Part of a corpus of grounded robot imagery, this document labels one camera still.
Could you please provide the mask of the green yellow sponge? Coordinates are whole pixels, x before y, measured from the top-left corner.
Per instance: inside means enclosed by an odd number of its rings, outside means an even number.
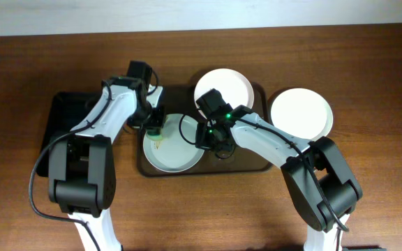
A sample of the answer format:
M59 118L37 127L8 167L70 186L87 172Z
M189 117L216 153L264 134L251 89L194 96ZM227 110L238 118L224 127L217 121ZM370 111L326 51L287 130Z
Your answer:
M146 136L152 141L161 141L163 139L162 136L162 128L147 128L146 129Z

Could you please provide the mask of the pale blue plate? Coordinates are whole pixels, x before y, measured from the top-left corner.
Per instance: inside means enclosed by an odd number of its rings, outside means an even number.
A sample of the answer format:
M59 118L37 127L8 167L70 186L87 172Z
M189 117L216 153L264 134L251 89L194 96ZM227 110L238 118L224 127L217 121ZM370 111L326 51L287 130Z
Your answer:
M179 122L183 114L168 114L162 129L163 139L152 141L144 136L142 150L149 163L160 171L167 173L183 172L194 167L204 155L204 150L197 149L187 143L181 136L190 142L195 141L198 122L190 116L185 116L181 125Z

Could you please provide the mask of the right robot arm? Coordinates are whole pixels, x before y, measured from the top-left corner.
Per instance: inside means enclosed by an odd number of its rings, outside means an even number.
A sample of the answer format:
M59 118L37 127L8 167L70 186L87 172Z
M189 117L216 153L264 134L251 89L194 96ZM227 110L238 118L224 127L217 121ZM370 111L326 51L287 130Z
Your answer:
M206 120L195 146L209 151L248 149L281 169L292 203L307 224L304 250L342 250L345 225L362 187L338 146L328 137L312 141L290 135L252 109L232 108L211 89L196 101Z

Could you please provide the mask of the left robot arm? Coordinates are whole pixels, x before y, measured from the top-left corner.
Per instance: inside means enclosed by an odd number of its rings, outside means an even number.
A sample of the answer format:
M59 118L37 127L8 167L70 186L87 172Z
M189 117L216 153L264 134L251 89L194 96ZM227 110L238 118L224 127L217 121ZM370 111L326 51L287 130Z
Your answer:
M48 154L48 194L74 223L85 250L122 250L110 206L116 189L112 145L124 126L160 140L165 120L158 104L163 87L152 86L153 68L131 61L124 76L102 82L91 111Z

